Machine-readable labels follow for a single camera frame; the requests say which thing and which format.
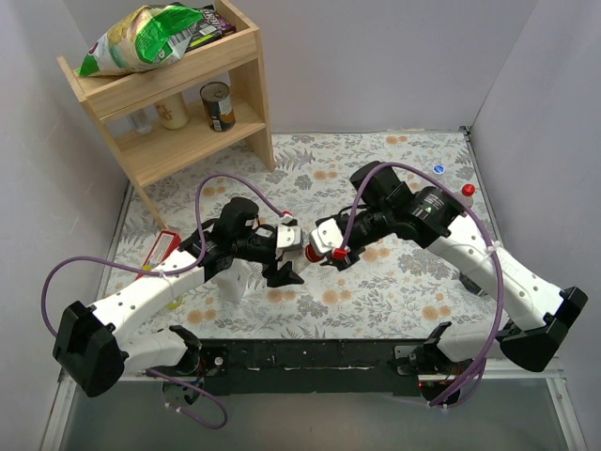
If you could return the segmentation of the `red bottle cap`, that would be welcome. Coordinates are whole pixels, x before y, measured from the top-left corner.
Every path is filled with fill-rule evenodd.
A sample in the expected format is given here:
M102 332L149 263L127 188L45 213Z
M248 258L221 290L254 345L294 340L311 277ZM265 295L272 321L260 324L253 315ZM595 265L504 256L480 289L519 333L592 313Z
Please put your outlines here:
M306 259L312 263L321 261L324 256L319 254L313 247L312 244L308 244L304 249L304 255Z
M476 188L472 184L465 184L462 188L462 194L465 196L473 196L475 194Z

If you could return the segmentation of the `small glass bottle red rim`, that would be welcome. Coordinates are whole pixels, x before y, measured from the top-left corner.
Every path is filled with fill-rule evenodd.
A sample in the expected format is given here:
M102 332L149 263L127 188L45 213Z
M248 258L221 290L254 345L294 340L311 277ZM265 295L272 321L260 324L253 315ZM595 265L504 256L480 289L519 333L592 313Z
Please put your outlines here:
M307 269L312 262L307 258L305 249L302 248L291 253L290 261L292 262L292 271L296 274L301 274Z

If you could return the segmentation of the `crushed clear bottle red label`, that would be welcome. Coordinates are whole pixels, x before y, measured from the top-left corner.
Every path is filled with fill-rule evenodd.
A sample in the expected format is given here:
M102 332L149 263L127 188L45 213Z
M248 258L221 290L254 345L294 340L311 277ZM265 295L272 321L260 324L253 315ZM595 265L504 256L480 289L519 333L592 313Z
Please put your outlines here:
M462 192L454 193L455 198L461 203L461 205L465 208L471 209L474 203L473 195L466 195Z

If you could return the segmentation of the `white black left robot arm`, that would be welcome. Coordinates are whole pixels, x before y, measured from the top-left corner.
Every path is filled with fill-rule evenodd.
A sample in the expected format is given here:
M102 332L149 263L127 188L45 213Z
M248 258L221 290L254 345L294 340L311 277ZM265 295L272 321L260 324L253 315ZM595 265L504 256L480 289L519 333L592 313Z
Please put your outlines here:
M155 275L89 306L68 306L53 356L89 397L105 393L125 373L158 368L191 375L201 364L202 348L192 332L172 325L146 337L134 333L170 302L209 281L229 300L240 299L245 261L262 264L271 288L302 284L293 264L302 245L295 219L286 215L278 225L261 225L255 202L235 197L218 218L205 221L161 262Z

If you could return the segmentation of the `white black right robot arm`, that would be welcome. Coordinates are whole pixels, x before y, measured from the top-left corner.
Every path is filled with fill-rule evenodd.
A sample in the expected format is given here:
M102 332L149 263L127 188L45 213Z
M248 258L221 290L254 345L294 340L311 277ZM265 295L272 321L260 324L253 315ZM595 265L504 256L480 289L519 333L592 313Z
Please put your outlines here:
M506 358L531 372L547 367L588 301L580 288L560 288L527 269L437 181L414 193L392 164L373 161L350 182L365 208L337 222L343 236L333 262L339 269L358 261L367 245L394 234L455 266L500 309L491 323L441 323L407 357L411 366L442 374L458 362Z

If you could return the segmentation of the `white bottle black cap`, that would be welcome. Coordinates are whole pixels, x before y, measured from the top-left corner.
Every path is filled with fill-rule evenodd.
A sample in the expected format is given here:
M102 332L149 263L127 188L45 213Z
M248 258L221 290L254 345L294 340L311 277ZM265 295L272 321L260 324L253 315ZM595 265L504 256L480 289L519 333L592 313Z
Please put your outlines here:
M220 300L226 303L239 303L247 284L247 272L240 259L234 259L231 266L219 272L213 279L219 289Z

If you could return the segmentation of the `yellow cap bottle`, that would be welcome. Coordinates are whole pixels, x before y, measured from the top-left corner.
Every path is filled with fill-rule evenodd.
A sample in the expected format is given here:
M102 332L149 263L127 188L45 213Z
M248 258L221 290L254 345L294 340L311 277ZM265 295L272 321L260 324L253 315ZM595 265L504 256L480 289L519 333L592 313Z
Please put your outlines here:
M167 276L165 275L165 271L159 267L155 268L155 269L151 269L149 265L144 265L142 267L142 269L144 271L156 271L159 273L159 277L163 278L163 279L167 279ZM180 307L183 303L183 296L177 296L176 298L173 298L167 305L167 308L170 310L175 310L176 308Z

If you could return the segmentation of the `red snack box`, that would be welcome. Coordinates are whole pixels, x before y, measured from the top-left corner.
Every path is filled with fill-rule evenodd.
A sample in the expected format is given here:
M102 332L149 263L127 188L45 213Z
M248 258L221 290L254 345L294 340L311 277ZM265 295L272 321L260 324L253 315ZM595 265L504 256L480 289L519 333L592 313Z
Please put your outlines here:
M177 232L162 230L146 256L142 270L147 272L152 271L159 264L163 263L179 247L180 243L181 238Z

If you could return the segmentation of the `wooden shelf unit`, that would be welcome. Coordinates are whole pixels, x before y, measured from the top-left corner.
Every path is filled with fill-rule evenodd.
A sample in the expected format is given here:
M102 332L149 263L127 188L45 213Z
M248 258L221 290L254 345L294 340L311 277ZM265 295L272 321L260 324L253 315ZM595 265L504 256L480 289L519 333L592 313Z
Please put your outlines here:
M75 97L159 228L165 223L146 193L153 183L238 141L244 141L269 171L275 169L259 27L229 1L214 6L235 26L235 33L191 51L164 69L124 77L81 77L64 57L57 59ZM228 132L214 132L199 89L222 75L229 78L236 123ZM112 136L110 122L174 94L188 103L191 118L183 128L169 131L153 123L146 135Z

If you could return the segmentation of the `dark food can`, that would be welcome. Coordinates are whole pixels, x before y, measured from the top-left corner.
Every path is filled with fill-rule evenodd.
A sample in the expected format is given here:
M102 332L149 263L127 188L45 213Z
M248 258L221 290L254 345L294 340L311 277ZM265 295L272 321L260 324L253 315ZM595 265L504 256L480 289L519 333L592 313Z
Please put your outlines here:
M211 82L200 89L209 127L215 132L227 132L236 124L230 88L223 82Z

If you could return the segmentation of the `cream jar on shelf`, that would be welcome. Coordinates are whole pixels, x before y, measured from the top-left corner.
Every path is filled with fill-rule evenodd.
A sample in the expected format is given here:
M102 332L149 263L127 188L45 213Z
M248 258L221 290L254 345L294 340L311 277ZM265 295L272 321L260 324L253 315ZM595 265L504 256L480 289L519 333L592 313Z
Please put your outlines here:
M177 130L189 122L186 103L180 92L154 103L161 125L167 130Z

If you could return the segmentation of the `clear glass on shelf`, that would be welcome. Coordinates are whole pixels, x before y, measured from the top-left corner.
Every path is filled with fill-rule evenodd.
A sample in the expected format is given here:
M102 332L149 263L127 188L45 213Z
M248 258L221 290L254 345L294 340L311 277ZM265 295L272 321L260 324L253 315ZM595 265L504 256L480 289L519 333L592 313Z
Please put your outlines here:
M136 110L128 115L128 120L135 131L147 135L152 131L152 124L144 108Z

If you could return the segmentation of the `dark purple snack box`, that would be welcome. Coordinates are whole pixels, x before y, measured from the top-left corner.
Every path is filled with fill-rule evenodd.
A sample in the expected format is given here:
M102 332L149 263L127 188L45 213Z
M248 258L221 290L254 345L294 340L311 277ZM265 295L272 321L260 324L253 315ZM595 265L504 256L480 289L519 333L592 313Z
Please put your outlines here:
M203 14L203 18L189 29L191 36L187 52L231 36L237 31L236 27L218 13L214 6L205 6L198 11Z

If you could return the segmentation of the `green chip bag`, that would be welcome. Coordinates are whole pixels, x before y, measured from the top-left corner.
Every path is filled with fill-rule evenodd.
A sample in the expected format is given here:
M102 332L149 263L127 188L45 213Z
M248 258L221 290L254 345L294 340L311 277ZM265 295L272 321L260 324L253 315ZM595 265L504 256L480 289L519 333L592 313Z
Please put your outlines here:
M120 76L178 62L188 49L201 11L182 5L144 5L113 25L77 70L82 77Z

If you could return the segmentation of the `aluminium frame rail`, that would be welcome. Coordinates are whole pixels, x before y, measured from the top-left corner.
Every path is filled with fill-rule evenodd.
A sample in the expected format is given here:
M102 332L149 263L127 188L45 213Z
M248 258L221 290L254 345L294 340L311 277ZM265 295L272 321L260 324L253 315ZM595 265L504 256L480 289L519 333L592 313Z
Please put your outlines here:
M557 359L541 373L490 361L481 390L468 409L470 435L482 449L588 448Z

